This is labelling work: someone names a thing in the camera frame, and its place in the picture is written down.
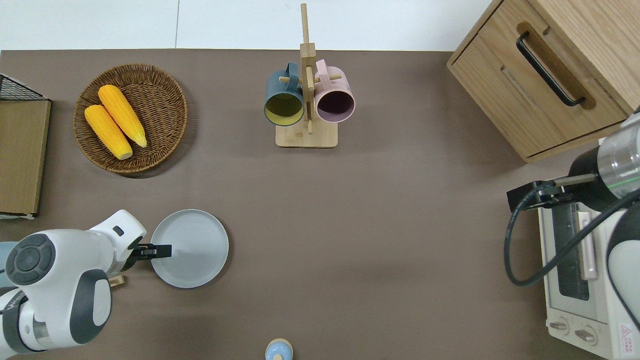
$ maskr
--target mug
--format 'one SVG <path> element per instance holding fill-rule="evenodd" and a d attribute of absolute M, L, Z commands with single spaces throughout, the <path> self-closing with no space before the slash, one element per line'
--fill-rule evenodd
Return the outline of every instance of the mug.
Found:
<path fill-rule="evenodd" d="M 324 59 L 316 62 L 316 77 L 320 83 L 315 84 L 316 115 L 328 122 L 347 120 L 355 110 L 355 100 L 344 72 L 335 66 L 326 66 Z M 331 80 L 332 75 L 340 75 L 340 79 Z"/>
<path fill-rule="evenodd" d="M 289 81 L 280 81 L 280 76 L 289 78 Z M 290 62 L 286 70 L 274 72 L 267 80 L 264 114 L 275 125 L 290 126 L 300 121 L 304 112 L 298 64 Z"/>

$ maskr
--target cable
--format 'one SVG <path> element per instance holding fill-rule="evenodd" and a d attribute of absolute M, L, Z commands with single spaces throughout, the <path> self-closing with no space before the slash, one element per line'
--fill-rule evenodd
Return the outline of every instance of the cable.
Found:
<path fill-rule="evenodd" d="M 621 199 L 617 200 L 613 204 L 611 204 L 605 211 L 601 212 L 595 219 L 593 219 L 587 226 L 582 228 L 579 232 L 573 235 L 573 238 L 569 243 L 559 252 L 556 252 L 556 256 L 551 259 L 542 269 L 538 270 L 535 274 L 530 276 L 525 280 L 518 280 L 513 275 L 511 271 L 511 258 L 509 255 L 509 250 L 511 248 L 511 233 L 513 232 L 513 226 L 515 225 L 516 219 L 518 218 L 519 212 L 525 207 L 525 205 L 534 197 L 539 191 L 544 190 L 546 188 L 550 188 L 555 186 L 556 183 L 551 181 L 545 181 L 544 183 L 538 185 L 534 189 L 532 189 L 527 195 L 525 195 L 522 200 L 518 203 L 518 206 L 515 208 L 511 218 L 509 219 L 509 224 L 507 225 L 507 231 L 504 236 L 504 268 L 507 272 L 507 276 L 509 280 L 517 285 L 517 286 L 531 286 L 536 282 L 542 280 L 545 275 L 547 275 L 554 267 L 558 265 L 562 259 L 564 259 L 569 252 L 576 247 L 582 239 L 584 239 L 593 229 L 595 229 L 598 225 L 600 225 L 604 220 L 607 220 L 611 215 L 613 215 L 616 211 L 621 208 L 626 208 L 631 205 L 633 202 L 640 200 L 640 189 L 637 189 L 633 192 L 626 194 Z"/>

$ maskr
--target drawer handle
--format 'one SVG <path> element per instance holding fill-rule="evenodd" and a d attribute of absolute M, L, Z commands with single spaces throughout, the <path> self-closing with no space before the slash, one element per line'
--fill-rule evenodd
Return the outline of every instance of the drawer handle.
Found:
<path fill-rule="evenodd" d="M 549 74 L 549 71 L 547 71 L 544 68 L 544 66 L 542 66 L 540 61 L 536 59 L 533 53 L 524 44 L 524 39 L 528 36 L 529 36 L 528 31 L 525 31 L 524 33 L 522 33 L 522 35 L 520 35 L 520 37 L 518 38 L 518 41 L 516 41 L 516 47 L 518 48 L 522 56 L 524 56 L 524 58 L 527 59 L 529 64 L 531 64 L 531 66 L 538 73 L 538 75 L 540 75 L 542 80 L 544 80 L 547 83 L 547 85 L 551 88 L 551 90 L 553 90 L 556 96 L 558 96 L 560 101 L 562 101 L 567 106 L 576 106 L 580 104 L 582 101 L 584 101 L 585 100 L 584 96 L 581 97 L 580 99 L 573 100 L 569 97 L 569 95 L 566 94 L 566 92 L 564 92 L 564 90 L 560 87 L 560 85 L 558 85 L 558 83 L 551 76 L 551 74 Z"/>

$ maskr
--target wicker basket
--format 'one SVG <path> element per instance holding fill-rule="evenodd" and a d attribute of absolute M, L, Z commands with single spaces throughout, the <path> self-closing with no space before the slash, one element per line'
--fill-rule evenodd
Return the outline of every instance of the wicker basket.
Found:
<path fill-rule="evenodd" d="M 147 137 L 147 147 L 129 141 L 133 155 L 118 160 L 98 139 L 84 109 L 100 104 L 98 89 L 115 85 L 136 112 Z M 147 64 L 114 67 L 95 78 L 82 92 L 74 112 L 74 133 L 84 155 L 98 167 L 117 174 L 148 170 L 165 160 L 182 140 L 187 126 L 187 100 L 182 88 L 169 74 Z"/>

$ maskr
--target plate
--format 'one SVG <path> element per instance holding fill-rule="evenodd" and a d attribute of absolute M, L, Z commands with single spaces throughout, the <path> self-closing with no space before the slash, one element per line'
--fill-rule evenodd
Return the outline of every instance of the plate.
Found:
<path fill-rule="evenodd" d="M 180 210 L 162 220 L 151 236 L 154 245 L 171 245 L 170 258 L 152 259 L 162 280 L 177 288 L 196 288 L 213 280 L 227 262 L 229 239 L 213 215 Z"/>

